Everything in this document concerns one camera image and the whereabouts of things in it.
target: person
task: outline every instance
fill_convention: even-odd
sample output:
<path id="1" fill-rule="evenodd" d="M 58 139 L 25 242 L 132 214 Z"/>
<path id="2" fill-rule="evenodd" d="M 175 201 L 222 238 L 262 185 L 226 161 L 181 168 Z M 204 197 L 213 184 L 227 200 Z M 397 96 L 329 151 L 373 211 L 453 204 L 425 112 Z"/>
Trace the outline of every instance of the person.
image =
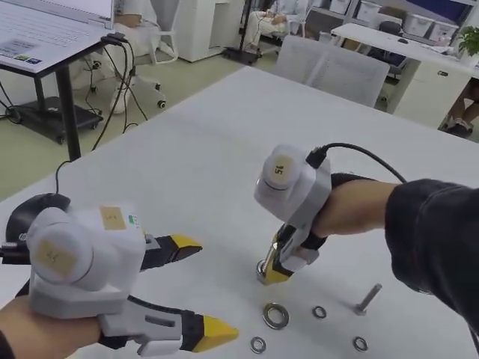
<path id="1" fill-rule="evenodd" d="M 160 41 L 160 28 L 157 24 L 156 12 L 150 0 L 115 0 L 114 29 L 116 32 L 125 35 L 125 38 L 132 46 L 135 57 L 148 55 L 152 49 L 157 47 L 171 57 L 174 56 L 173 50 L 166 43 Z M 128 45 L 125 44 L 125 46 L 127 54 L 126 73 L 129 75 L 133 67 L 133 57 Z M 125 112 L 126 104 L 131 96 L 131 92 L 127 90 L 127 87 L 122 85 L 122 76 L 125 70 L 125 52 L 121 46 L 115 45 L 107 45 L 105 50 L 111 55 L 119 73 L 115 72 L 115 67 L 106 51 L 103 51 L 102 54 L 94 53 L 90 58 L 84 59 L 84 61 L 90 61 L 89 64 L 80 62 L 76 64 L 75 69 L 70 70 L 73 74 L 73 88 L 81 88 L 86 85 L 86 81 L 90 81 L 90 74 L 83 76 L 83 79 L 81 77 L 85 70 L 99 70 L 99 72 L 95 71 L 95 81 L 115 77 L 117 84 L 110 102 L 110 109 L 114 108 L 115 100 L 120 92 L 120 99 L 115 106 L 114 113 L 121 114 Z M 130 88 L 134 85 L 135 78 L 131 78 Z"/>
<path id="2" fill-rule="evenodd" d="M 467 108 L 465 99 L 473 101 Z M 452 135 L 467 138 L 474 130 L 472 121 L 477 116 L 479 116 L 479 80 L 471 79 L 449 111 L 448 121 L 443 129 Z"/>
<path id="3" fill-rule="evenodd" d="M 245 47 L 259 52 L 261 35 L 273 33 L 296 34 L 299 24 L 306 20 L 308 0 L 275 0 L 271 8 L 249 14 Z"/>
<path id="4" fill-rule="evenodd" d="M 431 179 L 396 185 L 352 174 L 333 174 L 332 185 L 312 233 L 325 238 L 384 228 L 396 278 L 435 295 L 479 333 L 479 189 Z M 100 335 L 94 319 L 45 319 L 21 298 L 0 310 L 0 331 L 16 359 L 60 358 L 53 354 L 71 354 Z"/>

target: black sleeve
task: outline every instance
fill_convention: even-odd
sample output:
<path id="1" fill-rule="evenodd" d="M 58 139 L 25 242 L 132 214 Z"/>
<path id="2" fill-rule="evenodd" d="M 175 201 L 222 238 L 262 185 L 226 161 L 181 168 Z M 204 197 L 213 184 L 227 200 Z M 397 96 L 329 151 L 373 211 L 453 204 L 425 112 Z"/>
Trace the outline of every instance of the black sleeve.
<path id="1" fill-rule="evenodd" d="M 1 359 L 15 359 L 12 349 L 8 344 L 7 338 L 0 331 L 0 358 Z"/>
<path id="2" fill-rule="evenodd" d="M 479 333 L 479 189 L 430 179 L 400 185 L 385 236 L 396 278 L 434 294 Z"/>

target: laptop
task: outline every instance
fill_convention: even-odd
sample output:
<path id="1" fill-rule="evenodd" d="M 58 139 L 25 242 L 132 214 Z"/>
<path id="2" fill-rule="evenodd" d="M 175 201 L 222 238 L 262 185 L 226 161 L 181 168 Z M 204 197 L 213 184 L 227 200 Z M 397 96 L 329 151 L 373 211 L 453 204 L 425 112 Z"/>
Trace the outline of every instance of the laptop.
<path id="1" fill-rule="evenodd" d="M 113 32 L 113 0 L 0 0 L 0 64 L 39 73 Z"/>

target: green leaves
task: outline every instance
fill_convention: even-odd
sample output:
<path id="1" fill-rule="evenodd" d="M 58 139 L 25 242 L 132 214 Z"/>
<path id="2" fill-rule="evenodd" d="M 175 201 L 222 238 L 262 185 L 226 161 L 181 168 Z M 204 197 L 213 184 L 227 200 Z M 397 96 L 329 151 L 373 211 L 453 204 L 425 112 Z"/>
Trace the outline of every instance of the green leaves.
<path id="1" fill-rule="evenodd" d="M 479 28 L 467 26 L 461 31 L 459 50 L 466 50 L 470 56 L 479 54 Z"/>

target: washer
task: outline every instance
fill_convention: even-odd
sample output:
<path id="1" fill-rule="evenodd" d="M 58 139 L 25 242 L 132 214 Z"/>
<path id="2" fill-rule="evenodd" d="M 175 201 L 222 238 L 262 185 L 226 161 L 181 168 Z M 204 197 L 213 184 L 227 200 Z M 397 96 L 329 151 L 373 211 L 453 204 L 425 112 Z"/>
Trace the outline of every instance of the washer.
<path id="1" fill-rule="evenodd" d="M 367 341 L 361 337 L 355 337 L 353 339 L 353 346 L 354 349 L 362 353 L 367 352 L 367 350 L 369 349 L 369 346 L 367 346 Z"/>
<path id="2" fill-rule="evenodd" d="M 313 312 L 313 316 L 318 319 L 325 319 L 328 316 L 326 309 L 324 309 L 320 305 L 314 307 L 312 312 Z"/>
<path id="3" fill-rule="evenodd" d="M 282 320 L 279 323 L 272 321 L 269 317 L 269 313 L 271 313 L 273 310 L 277 310 L 282 316 Z M 268 303 L 263 309 L 263 320 L 271 329 L 279 331 L 280 329 L 286 327 L 290 322 L 290 314 L 282 305 L 278 303 Z"/>
<path id="4" fill-rule="evenodd" d="M 266 350 L 266 342 L 262 337 L 254 337 L 251 339 L 251 342 L 249 342 L 249 347 L 255 354 L 261 354 Z"/>

